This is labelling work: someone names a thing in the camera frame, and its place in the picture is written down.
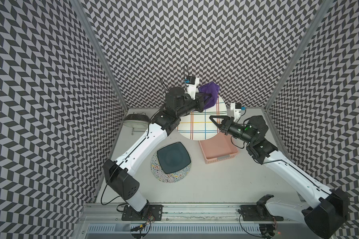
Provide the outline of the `colourful squiggle pattern plate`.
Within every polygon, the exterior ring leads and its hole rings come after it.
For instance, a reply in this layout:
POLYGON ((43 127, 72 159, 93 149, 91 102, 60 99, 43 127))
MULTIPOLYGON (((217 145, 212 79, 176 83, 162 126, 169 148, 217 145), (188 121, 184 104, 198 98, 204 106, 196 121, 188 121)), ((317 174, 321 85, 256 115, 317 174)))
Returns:
POLYGON ((158 154, 155 152, 151 159, 151 172, 152 174, 163 183, 176 183, 183 180, 190 172, 192 163, 185 168, 171 173, 165 174, 158 160, 158 154))

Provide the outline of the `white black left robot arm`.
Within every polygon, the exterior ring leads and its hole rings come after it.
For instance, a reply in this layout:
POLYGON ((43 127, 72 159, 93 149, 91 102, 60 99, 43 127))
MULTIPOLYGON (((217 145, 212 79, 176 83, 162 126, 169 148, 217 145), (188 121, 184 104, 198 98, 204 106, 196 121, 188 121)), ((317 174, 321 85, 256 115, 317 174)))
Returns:
POLYGON ((133 178, 147 156, 180 124, 181 117, 191 112, 203 112, 211 99, 210 94, 189 94, 181 87, 171 88, 164 104, 154 114, 145 133, 116 160, 103 165, 106 186, 113 189, 135 212, 145 216, 149 201, 139 190, 140 183, 133 178))

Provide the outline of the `plaid striped round plate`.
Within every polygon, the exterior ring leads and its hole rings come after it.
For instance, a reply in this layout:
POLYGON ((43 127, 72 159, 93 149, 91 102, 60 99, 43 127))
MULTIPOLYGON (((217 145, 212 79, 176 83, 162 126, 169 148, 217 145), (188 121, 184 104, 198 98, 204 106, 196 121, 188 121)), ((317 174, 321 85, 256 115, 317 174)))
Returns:
POLYGON ((216 104, 203 112, 191 112, 181 117, 177 131, 184 137, 191 140, 207 140, 216 136, 220 130, 212 122, 210 116, 227 116, 226 104, 221 96, 216 104))

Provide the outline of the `purple microfibre cloth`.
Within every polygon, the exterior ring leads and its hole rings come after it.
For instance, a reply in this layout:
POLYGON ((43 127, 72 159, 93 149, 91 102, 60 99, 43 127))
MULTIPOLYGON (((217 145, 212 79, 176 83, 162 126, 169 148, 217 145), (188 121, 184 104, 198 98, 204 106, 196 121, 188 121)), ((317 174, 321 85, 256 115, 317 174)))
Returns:
POLYGON ((213 107, 216 104, 218 100, 220 86, 214 82, 210 82, 200 86, 198 88, 198 91, 200 93, 206 94, 206 98, 208 98, 208 100, 205 100, 204 102, 204 109, 206 110, 213 107))

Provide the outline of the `dark teal square plate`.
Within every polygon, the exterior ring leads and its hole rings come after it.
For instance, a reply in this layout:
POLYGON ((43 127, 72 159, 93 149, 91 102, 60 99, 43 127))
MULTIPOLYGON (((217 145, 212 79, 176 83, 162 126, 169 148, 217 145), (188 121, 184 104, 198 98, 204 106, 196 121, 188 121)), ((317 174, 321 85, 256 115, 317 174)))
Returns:
POLYGON ((165 174, 178 172, 191 163, 190 155, 181 142, 175 142, 159 149, 157 157, 165 174))

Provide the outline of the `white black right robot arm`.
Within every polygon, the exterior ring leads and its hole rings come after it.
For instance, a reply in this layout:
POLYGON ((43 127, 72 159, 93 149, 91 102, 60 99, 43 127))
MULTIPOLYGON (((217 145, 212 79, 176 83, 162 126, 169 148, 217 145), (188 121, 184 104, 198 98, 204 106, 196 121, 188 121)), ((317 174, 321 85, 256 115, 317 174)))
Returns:
POLYGON ((277 173, 305 203, 292 203, 266 195, 257 203, 271 216, 279 216, 306 225, 322 239, 331 239, 347 221, 349 196, 342 189, 331 189, 297 167, 274 144, 265 138, 269 129, 263 116, 253 116, 239 124, 229 116, 210 116, 224 134, 246 143, 249 155, 259 164, 277 173))

